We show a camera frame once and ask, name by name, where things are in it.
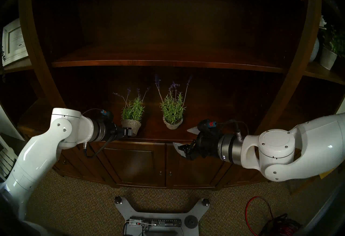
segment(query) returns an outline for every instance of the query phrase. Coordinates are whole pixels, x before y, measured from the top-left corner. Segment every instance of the flower pot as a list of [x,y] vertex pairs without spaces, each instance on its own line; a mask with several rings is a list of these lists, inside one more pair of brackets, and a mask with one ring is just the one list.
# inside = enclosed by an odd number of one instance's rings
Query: flower pot
[[169,124],[168,122],[165,121],[165,117],[163,116],[163,122],[167,125],[167,128],[170,130],[175,130],[178,128],[178,126],[180,124],[182,124],[183,122],[183,117],[181,118],[181,120],[179,122],[177,122],[175,125]]
[[319,51],[319,46],[320,46],[319,39],[316,38],[312,54],[310,55],[310,60],[309,60],[310,63],[315,60],[317,56],[317,52]]
[[335,62],[335,59],[337,59],[337,55],[334,52],[323,47],[320,64],[327,70],[330,70]]
[[125,119],[125,120],[121,120],[121,125],[122,127],[130,127],[132,129],[133,137],[135,137],[142,124],[136,120]]

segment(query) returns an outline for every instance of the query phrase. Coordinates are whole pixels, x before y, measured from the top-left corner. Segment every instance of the wooden cabinet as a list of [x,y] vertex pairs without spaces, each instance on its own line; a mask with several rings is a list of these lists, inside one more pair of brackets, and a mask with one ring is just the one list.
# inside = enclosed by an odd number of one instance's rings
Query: wooden cabinet
[[173,144],[167,144],[167,188],[215,187],[230,167],[214,157],[198,157],[189,161],[180,156]]
[[[337,59],[331,71],[318,58],[308,63],[321,14],[336,25],[323,6],[322,0],[8,0],[0,23],[20,18],[32,65],[17,61],[0,70],[1,104],[29,139],[47,131],[53,107],[106,109],[120,124],[123,99],[113,93],[151,87],[134,139],[141,143],[109,143],[94,159],[81,146],[64,150],[57,172],[111,186],[262,181],[259,172],[216,158],[185,160],[169,144],[193,140],[187,129],[206,118],[236,119],[259,134],[334,114],[345,94],[345,62]],[[162,96],[173,80],[184,91],[193,75],[176,130],[162,121],[156,73]],[[91,143],[88,154],[103,144]]]
[[[97,152],[104,142],[92,143]],[[165,187],[165,144],[111,142],[99,159],[117,184]]]
[[233,164],[221,182],[222,186],[229,187],[262,181],[268,180],[258,170],[247,169]]

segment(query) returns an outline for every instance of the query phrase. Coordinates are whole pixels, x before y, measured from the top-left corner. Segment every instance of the metal plate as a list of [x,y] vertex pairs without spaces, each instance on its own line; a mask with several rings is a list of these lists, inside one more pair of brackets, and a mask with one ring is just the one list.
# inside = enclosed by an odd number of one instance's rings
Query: metal plate
[[[144,219],[180,219],[182,221],[182,226],[180,227],[154,227],[149,226],[149,232],[176,232],[178,236],[199,236],[199,225],[193,229],[189,229],[185,226],[185,218],[187,216],[193,215],[198,219],[198,222],[202,218],[202,216],[206,213],[209,209],[210,205],[203,206],[202,201],[200,199],[196,205],[188,212],[188,213],[181,213],[181,214],[166,214],[166,213],[143,213],[135,211],[126,198],[121,197],[122,202],[120,204],[115,204],[117,210],[123,216],[125,221],[128,221],[130,217],[143,217]],[[139,226],[130,226],[127,225],[125,229],[125,234],[128,235],[139,235],[142,232],[142,227]]]

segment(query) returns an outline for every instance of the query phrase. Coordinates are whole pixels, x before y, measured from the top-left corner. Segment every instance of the beige carpet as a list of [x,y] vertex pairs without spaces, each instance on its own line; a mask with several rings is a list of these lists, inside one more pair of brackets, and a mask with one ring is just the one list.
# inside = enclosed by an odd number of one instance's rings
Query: beige carpet
[[[333,172],[323,180],[316,180],[297,195],[290,191],[305,180],[282,183],[257,183],[212,190],[178,190],[120,188],[60,177],[51,170],[34,191],[28,204],[28,220],[61,230],[70,235],[122,235],[124,219],[113,199],[125,196],[137,211],[189,211],[200,198],[208,198],[210,209],[199,223],[201,236],[251,235],[244,220],[247,201],[255,195],[266,198],[274,216],[288,213],[289,217],[306,223],[319,209],[328,195],[345,177]],[[254,200],[248,211],[252,229],[259,233],[268,221],[267,206]]]

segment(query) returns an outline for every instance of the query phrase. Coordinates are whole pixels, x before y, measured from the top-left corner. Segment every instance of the white electrical cord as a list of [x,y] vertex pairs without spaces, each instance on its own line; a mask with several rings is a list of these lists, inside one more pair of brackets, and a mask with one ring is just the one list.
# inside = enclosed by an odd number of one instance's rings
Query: white electrical cord
[[156,224],[148,224],[148,223],[144,223],[144,222],[136,222],[136,223],[146,224],[146,225],[150,225],[150,226],[156,226]]

